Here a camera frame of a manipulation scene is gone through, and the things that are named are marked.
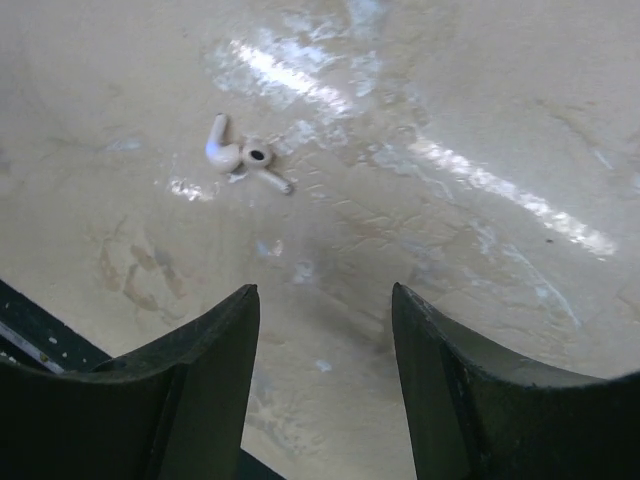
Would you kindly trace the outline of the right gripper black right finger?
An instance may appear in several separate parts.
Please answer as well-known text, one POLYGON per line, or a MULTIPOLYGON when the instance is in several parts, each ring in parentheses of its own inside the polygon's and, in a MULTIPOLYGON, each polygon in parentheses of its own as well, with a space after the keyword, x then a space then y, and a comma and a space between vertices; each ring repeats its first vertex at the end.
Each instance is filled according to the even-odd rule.
POLYGON ((420 479, 635 479, 639 376, 518 354, 410 288, 392 292, 396 361, 420 479))

